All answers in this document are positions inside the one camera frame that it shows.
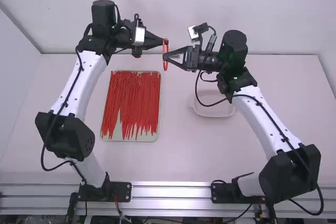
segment black cable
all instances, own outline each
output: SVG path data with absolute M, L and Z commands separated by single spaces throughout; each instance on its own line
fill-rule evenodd
M 202 81 L 204 81 L 204 82 L 216 82 L 216 81 L 217 81 L 217 80 L 204 80 L 203 77 L 202 77 L 204 73 L 206 73 L 206 71 L 203 71 L 203 72 L 201 73 L 201 75 L 200 75 L 200 79 L 201 79 Z
M 221 179 L 216 179 L 216 180 L 212 181 L 211 184 L 215 183 L 215 182 L 220 182 L 222 184 L 226 184 L 226 182 L 224 180 L 221 180 Z
M 216 30 L 212 26 L 208 26 L 212 31 L 214 31 L 214 35 L 216 35 Z
M 172 220 L 172 219 L 166 219 L 166 218 L 159 218 L 159 217 L 148 217 L 149 220 L 165 220 L 165 221 L 171 221 L 171 222 L 176 222 L 176 223 L 183 223 L 182 221 L 179 220 Z
M 85 199 L 85 218 L 88 215 L 88 201 Z
M 198 83 L 198 79 L 199 79 L 199 77 L 201 76 L 201 72 L 202 72 L 204 63 L 205 63 L 205 61 L 206 61 L 207 58 L 208 58 L 208 55 L 205 55 L 204 60 L 203 60 L 203 63 L 202 63 L 202 65 L 201 65 L 201 68 L 200 68 L 200 70 L 198 71 L 198 75 L 197 75 L 197 77 L 196 77 L 196 82 L 195 82 L 195 95 L 196 95 L 196 99 L 197 99 L 197 101 L 200 103 L 200 105 L 202 105 L 202 106 L 204 106 L 204 107 L 212 107 L 212 106 L 215 106 L 215 105 L 217 105 L 217 104 L 219 104 L 219 103 L 221 103 L 221 102 L 226 101 L 227 98 L 221 99 L 221 100 L 219 100 L 218 102 L 215 102 L 215 103 L 213 103 L 213 104 L 204 104 L 203 102 L 200 101 L 200 99 L 199 99 L 199 97 L 198 97 L 198 94 L 197 94 L 197 83 Z
M 114 54 L 117 54 L 117 53 L 119 53 L 119 52 L 122 52 L 122 51 L 124 51 L 124 50 L 126 50 L 126 49 L 127 49 L 127 48 L 120 49 L 119 51 L 114 52 Z
M 145 219 L 143 222 L 141 222 L 141 224 L 145 224 L 148 221 L 149 217 L 147 219 Z
M 253 205 L 253 204 L 250 204 L 250 205 L 248 206 L 248 208 L 246 208 L 245 211 L 242 212 L 240 215 L 238 215 L 237 217 L 235 217 L 235 218 L 233 218 L 233 219 L 231 219 L 231 220 L 228 220 L 228 221 L 223 222 L 223 224 L 229 223 L 229 222 L 231 222 L 231 221 L 238 220 L 241 216 L 243 216 L 243 215 L 244 215 L 244 214 L 251 208 L 252 205 Z

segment white bowl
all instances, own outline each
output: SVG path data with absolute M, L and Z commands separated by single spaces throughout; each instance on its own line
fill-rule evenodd
M 225 98 L 218 90 L 214 89 L 198 90 L 197 94 L 203 104 L 212 104 Z M 212 107 L 204 107 L 197 101 L 195 93 L 192 94 L 189 101 L 189 107 L 193 108 L 196 114 L 208 118 L 226 118 L 232 116 L 236 110 L 228 101 L 221 102 Z

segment white wall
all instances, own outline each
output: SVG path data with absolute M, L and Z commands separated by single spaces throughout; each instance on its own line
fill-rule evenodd
M 6 149 L 40 52 L 0 9 L 0 157 Z
M 93 1 L 0 0 L 46 53 L 73 53 Z M 250 53 L 317 54 L 336 92 L 335 0 L 114 1 L 122 18 L 138 12 L 150 31 L 170 39 L 171 48 L 190 44 L 187 26 L 208 22 L 219 39 L 229 29 L 245 32 Z

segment table surface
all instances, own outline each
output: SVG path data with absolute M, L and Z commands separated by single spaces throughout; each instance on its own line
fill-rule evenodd
M 44 176 L 40 167 L 42 140 L 34 119 L 47 112 L 61 93 L 76 60 L 75 55 L 44 55 L 35 73 L 5 154 L 2 173 Z M 246 66 L 262 93 L 287 128 L 322 154 L 319 182 L 336 185 L 336 100 L 314 55 L 253 55 Z M 107 142 L 99 136 L 111 70 L 156 70 L 162 74 L 159 138 L 152 143 Z M 94 131 L 94 154 L 112 180 L 209 182 L 231 180 L 259 172 L 266 157 L 244 117 L 198 116 L 188 107 L 194 99 L 196 74 L 173 65 L 162 70 L 161 55 L 113 56 L 91 96 L 85 123 Z M 199 88 L 217 89 L 200 82 Z M 61 160 L 46 153 L 45 164 Z M 70 166 L 53 171 L 53 183 L 75 174 Z

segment bundle of red sticks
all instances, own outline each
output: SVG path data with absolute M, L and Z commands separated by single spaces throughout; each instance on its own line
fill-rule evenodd
M 111 72 L 101 137 L 111 140 L 118 123 L 122 139 L 158 132 L 161 75 L 158 72 Z

